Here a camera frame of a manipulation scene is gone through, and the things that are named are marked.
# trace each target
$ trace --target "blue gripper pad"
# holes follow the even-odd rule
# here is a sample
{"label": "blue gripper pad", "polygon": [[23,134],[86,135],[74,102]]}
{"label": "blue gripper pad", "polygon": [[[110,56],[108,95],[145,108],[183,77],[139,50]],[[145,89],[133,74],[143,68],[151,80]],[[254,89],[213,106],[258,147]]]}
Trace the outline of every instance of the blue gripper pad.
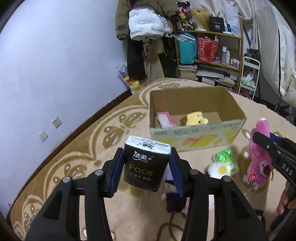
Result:
{"label": "blue gripper pad", "polygon": [[178,161],[181,161],[176,149],[172,147],[172,152],[169,158],[169,165],[170,165],[170,171],[173,176],[173,180],[177,189],[177,192],[184,197],[185,195],[185,189],[184,189],[184,182],[183,182],[183,177],[181,170],[178,165]]}
{"label": "blue gripper pad", "polygon": [[283,147],[283,142],[281,140],[281,138],[279,138],[278,136],[270,133],[270,139],[274,142],[276,142],[280,147]]}
{"label": "blue gripper pad", "polygon": [[118,148],[106,173],[105,189],[110,196],[117,192],[119,180],[124,166],[124,149]]}

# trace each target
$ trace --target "brown bed edge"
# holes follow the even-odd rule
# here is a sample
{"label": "brown bed edge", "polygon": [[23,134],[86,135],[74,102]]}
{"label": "brown bed edge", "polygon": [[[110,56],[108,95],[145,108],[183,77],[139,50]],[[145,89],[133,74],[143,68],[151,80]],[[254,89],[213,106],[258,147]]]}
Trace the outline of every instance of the brown bed edge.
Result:
{"label": "brown bed edge", "polygon": [[109,102],[107,105],[105,105],[103,108],[98,110],[95,114],[93,114],[90,118],[88,118],[84,123],[82,123],[76,130],[74,130],[69,136],[65,138],[49,155],[48,157],[37,167],[37,169],[34,171],[34,173],[29,177],[29,179],[26,181],[24,186],[21,188],[19,193],[17,194],[15,200],[13,201],[11,207],[9,208],[6,221],[8,222],[8,225],[12,228],[11,220],[10,220],[10,211],[15,203],[15,201],[18,199],[20,194],[23,192],[23,190],[27,187],[27,185],[33,180],[33,178],[40,172],[40,170],[49,163],[65,146],[67,146],[71,141],[73,141],[77,136],[79,136],[82,132],[84,132],[88,127],[90,127],[93,123],[95,123],[99,118],[101,118],[103,115],[105,115],[108,111],[113,109],[115,106],[120,104],[122,101],[130,97],[131,91],[128,89],[119,96],[117,96],[114,100]]}

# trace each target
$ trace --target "white metal rack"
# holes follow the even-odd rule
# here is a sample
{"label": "white metal rack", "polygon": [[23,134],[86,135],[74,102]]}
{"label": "white metal rack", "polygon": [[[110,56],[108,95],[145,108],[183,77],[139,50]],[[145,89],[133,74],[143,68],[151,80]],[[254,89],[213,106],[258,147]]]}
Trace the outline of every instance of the white metal rack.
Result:
{"label": "white metal rack", "polygon": [[[258,65],[256,65],[256,64],[252,64],[252,63],[246,61],[247,59],[250,59],[250,60],[252,60],[252,61],[254,61],[254,62],[257,62]],[[243,77],[243,73],[244,73],[244,66],[249,66],[249,67],[251,67],[251,68],[253,68],[253,69],[257,69],[257,70],[258,70],[258,73],[257,73],[257,80],[256,80],[256,82],[255,82],[255,88],[252,88],[252,87],[250,87],[250,86],[244,85],[244,84],[242,83],[242,77]],[[248,89],[248,90],[253,91],[252,100],[254,99],[255,92],[256,92],[256,90],[257,90],[257,84],[258,84],[259,72],[260,72],[260,62],[259,62],[258,60],[256,60],[256,59],[253,59],[253,58],[250,58],[250,57],[244,56],[244,57],[243,57],[243,62],[242,62],[242,74],[241,74],[241,78],[240,78],[241,80],[240,80],[240,83],[239,83],[239,91],[238,91],[238,94],[239,94],[241,88]]]}

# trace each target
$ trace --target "patterned blanket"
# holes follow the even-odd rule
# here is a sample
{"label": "patterned blanket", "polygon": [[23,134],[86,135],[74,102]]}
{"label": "patterned blanket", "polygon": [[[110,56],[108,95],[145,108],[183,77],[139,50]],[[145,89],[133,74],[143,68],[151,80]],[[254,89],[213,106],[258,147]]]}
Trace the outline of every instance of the patterned blanket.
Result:
{"label": "patterned blanket", "polygon": [[[29,230],[28,220],[37,215],[55,186],[64,176],[74,179],[86,177],[111,159],[118,147],[124,147],[129,135],[150,138],[148,128],[148,98],[151,90],[204,86],[184,79],[161,78],[143,88],[121,104],[113,108],[60,153],[58,153],[30,182],[12,207],[10,218],[15,233],[24,240]],[[261,104],[233,94],[235,100],[247,116],[247,121],[234,142],[233,148],[241,173],[235,182],[245,192],[250,186],[242,181],[247,172],[250,158],[245,158],[248,150],[250,133],[259,118],[265,117],[270,122],[270,130],[281,136],[296,141],[296,127],[281,116]],[[228,146],[179,153],[182,159],[188,160],[196,169],[204,172],[212,163],[212,155]],[[285,180],[277,172],[274,178],[257,191],[250,191],[246,197],[255,209],[264,210],[267,229],[275,217],[275,210],[284,189]],[[105,199],[105,206],[111,231],[115,239],[131,240],[180,240],[185,217],[182,214],[166,212],[166,203],[161,200],[164,185],[157,193],[144,191],[130,186],[120,180],[117,193],[111,199]],[[208,240],[213,237],[214,211],[210,210]],[[84,199],[80,200],[80,233],[86,240],[84,220]]]}

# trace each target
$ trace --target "strawberry charm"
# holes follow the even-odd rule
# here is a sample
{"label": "strawberry charm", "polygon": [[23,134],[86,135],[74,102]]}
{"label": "strawberry charm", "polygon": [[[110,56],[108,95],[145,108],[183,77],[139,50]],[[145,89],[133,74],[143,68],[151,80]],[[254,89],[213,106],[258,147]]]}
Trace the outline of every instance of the strawberry charm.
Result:
{"label": "strawberry charm", "polygon": [[255,184],[255,182],[256,182],[256,175],[254,173],[252,173],[248,178],[248,183]]}

